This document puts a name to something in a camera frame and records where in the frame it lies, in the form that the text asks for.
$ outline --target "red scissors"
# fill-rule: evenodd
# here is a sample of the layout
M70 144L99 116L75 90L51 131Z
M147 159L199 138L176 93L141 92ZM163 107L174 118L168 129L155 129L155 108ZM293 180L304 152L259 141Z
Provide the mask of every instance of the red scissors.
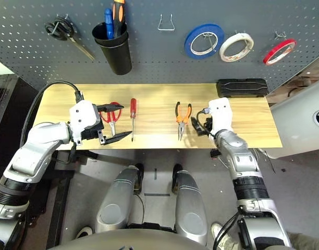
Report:
M114 104L114 105L120 105L119 103L117 102L111 102L110 104ZM108 112L107 113L107 119L105 119L102 115L102 112L101 112L101 117L102 119L107 122L109 124L109 126L111 127L111 133L112 133L112 136L115 136L116 134L116 129L115 129L115 123L116 121L119 119L121 115L121 109L119 109L119 114L118 116L116 117L116 115L114 114L114 111L111 111L111 112Z

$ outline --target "tape roll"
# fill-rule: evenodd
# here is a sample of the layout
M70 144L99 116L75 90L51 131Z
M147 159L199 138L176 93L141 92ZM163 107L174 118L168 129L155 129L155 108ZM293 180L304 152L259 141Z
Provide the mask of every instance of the tape roll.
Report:
M226 56L224 53L226 51L226 49L228 47L230 47L233 43L236 43L238 41L245 41L246 43L246 46L245 48L235 54L235 55L232 55L232 56ZM252 50L252 47L253 47L253 40L252 38L250 37L249 34L246 34L246 33L238 33L236 35L233 35L231 37L229 37L221 46L220 48L220 56L221 56L221 59L223 61L226 61L227 63L229 62L232 62L232 61L237 61L239 59L242 59L244 56L246 56L251 50Z
M276 45L268 54L265 56L263 62L266 65L272 65L281 59L283 59L285 56L287 56L292 50L294 49L296 45L295 39L287 39ZM287 47L280 55L275 57L275 55L280 51L283 50L285 47Z
M196 51L192 48L192 46L200 36L205 38L207 36L215 36L216 41L212 44L212 46L210 45L209 49L206 49L205 51ZM223 40L224 31L220 26L211 23L200 25L194 28L186 37L184 44L185 53L193 59L204 59L213 56L221 47Z

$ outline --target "metal hook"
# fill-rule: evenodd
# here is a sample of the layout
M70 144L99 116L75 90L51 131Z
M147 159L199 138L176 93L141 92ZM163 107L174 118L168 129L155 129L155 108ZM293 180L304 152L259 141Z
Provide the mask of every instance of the metal hook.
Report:
M211 39L211 36L213 36L213 34L212 34L212 33L205 33L205 34L202 34L202 35L203 35L203 38L204 38L204 39L205 39L205 38L208 38L208 39L209 39L210 44L211 44L211 49L216 52L215 46L214 46L214 44L212 43L212 39Z
M283 38L283 39L286 39L287 35L285 32L279 34L278 32L275 31L275 38L274 40L278 40L279 38Z
M162 13L161 13L161 19L159 20L157 29L158 29L158 30L161 30L161 31L174 31L176 28L175 28L175 26L174 26L174 23L172 22L172 14L171 14L170 21L171 21L171 25L172 25L172 27L173 27L172 29L161 29L161 28L160 28L160 26L161 26L161 24L162 24Z
M248 46L248 45L249 45L249 44L248 44L248 42L247 42L246 40L244 40L244 42L245 42L245 45L246 45L246 46Z
M56 29L57 29L57 27L58 27L59 23L60 23L60 22L57 22L57 23L56 23L56 25L55 25L54 29L52 30L52 32L51 32L51 33L48 33L48 35L53 35L53 34L54 34L54 32L56 31Z

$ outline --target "blue tape roll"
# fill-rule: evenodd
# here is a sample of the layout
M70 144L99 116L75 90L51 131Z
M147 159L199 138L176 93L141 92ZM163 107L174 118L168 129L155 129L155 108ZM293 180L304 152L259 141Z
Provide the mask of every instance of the blue tape roll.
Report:
M217 44L214 49L208 49L204 52L197 52L192 49L193 41L203 33L212 33L217 36ZM220 26L216 24L203 24L196 28L194 28L186 37L185 40L185 53L189 57L193 59L204 59L210 56L213 56L221 47L224 40L224 31L221 29Z

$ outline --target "wooden table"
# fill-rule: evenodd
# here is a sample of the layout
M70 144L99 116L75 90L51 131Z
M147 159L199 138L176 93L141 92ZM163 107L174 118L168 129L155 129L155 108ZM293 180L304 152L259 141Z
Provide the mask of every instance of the wooden table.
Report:
M181 102L183 115L187 104L192 104L192 116L208 101L218 98L215 84L78 84L84 99L100 105L119 102L124 105L116 122L116 132L131 130L130 99L137 99L137 116L134 142L127 136L119 142L101 146L98 139L84 140L78 149L127 148L214 148L206 136L199 137L191 122L185 126L182 141L178 141L178 123L175 117L177 101ZM41 100L34 124L69 120L69 108L75 104L73 89L67 85L49 87ZM282 147L266 98L231 98L232 128L249 147ZM104 135L111 130L104 123ZM71 144L59 149L70 149Z

